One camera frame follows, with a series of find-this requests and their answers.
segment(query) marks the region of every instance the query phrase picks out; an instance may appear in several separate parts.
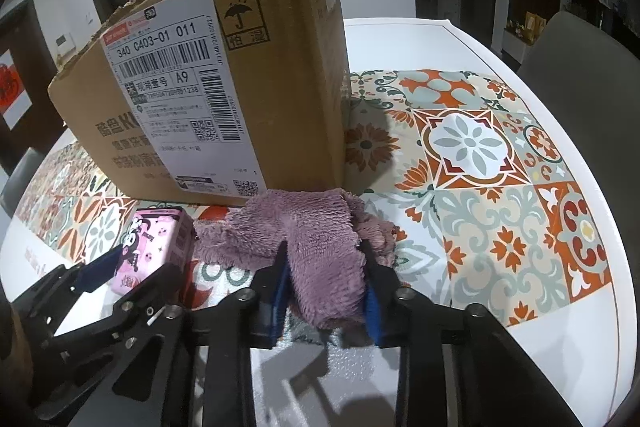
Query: cardboard box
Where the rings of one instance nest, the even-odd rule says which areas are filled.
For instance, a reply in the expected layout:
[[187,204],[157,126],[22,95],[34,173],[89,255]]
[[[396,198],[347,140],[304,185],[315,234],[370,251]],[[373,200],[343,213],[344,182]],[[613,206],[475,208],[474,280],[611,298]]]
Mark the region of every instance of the cardboard box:
[[[190,31],[198,38],[188,41]],[[201,98],[191,103],[187,88]],[[176,105],[175,93],[187,102]],[[135,0],[49,86],[66,124],[127,196],[200,204],[243,204],[241,193],[265,187],[340,186],[350,94],[340,0]],[[187,145],[172,150],[178,133]],[[221,145],[236,135],[244,160],[239,146]]]

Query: gray chair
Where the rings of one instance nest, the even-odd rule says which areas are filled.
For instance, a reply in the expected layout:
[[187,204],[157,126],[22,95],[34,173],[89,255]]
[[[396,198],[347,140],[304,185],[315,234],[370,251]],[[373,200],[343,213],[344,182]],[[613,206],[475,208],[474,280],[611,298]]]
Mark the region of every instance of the gray chair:
[[[558,12],[518,76],[562,125],[602,189],[622,236],[640,311],[640,184],[633,177],[640,159],[640,60],[595,26]],[[627,424],[640,421],[638,370],[636,357],[633,387],[608,426],[640,425]]]
[[11,173],[11,176],[9,176],[9,179],[6,181],[2,193],[0,193],[0,206],[2,206],[9,217],[14,216],[20,203],[20,198],[25,190],[27,190],[29,182],[43,160],[44,154],[29,147],[27,152],[24,153],[24,156],[20,158],[18,165],[15,166],[14,172]]

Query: patterned tablecloth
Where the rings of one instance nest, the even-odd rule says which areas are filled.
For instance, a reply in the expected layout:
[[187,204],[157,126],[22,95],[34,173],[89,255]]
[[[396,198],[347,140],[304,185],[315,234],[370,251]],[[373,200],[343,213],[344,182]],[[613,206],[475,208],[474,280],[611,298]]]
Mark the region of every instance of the patterned tablecloth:
[[[403,282],[441,304],[480,302],[506,326],[610,283],[606,253],[561,151],[525,103],[469,71],[351,74],[345,187],[399,227]],[[49,155],[17,217],[50,248],[90,262],[122,241],[137,208],[79,143]],[[226,208],[185,206],[194,218]],[[186,304],[217,304],[252,274],[192,261]],[[320,343],[287,317],[283,342]]]

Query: umbrella symbol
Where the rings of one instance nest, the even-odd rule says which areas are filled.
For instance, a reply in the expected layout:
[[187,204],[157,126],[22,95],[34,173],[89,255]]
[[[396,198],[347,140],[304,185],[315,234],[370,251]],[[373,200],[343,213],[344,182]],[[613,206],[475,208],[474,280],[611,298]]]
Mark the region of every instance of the umbrella symbol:
[[244,27],[244,23],[242,22],[241,15],[243,13],[251,12],[251,11],[253,11],[253,10],[251,8],[249,8],[246,4],[232,4],[231,8],[229,8],[225,13],[225,19],[227,17],[233,17],[233,16],[238,17],[238,22],[236,23],[236,28],[241,30]]

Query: pink fuzzy towel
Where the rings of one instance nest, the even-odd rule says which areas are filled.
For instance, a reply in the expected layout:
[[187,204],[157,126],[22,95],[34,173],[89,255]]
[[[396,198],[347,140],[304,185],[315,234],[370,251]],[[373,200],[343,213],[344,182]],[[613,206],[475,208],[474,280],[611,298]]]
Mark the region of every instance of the pink fuzzy towel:
[[395,260],[394,225],[364,211],[360,198],[326,192],[268,190],[230,212],[225,221],[194,223],[194,257],[255,271],[273,264],[287,240],[296,302],[292,310],[318,328],[362,322],[365,259],[356,247],[369,239],[378,262]]

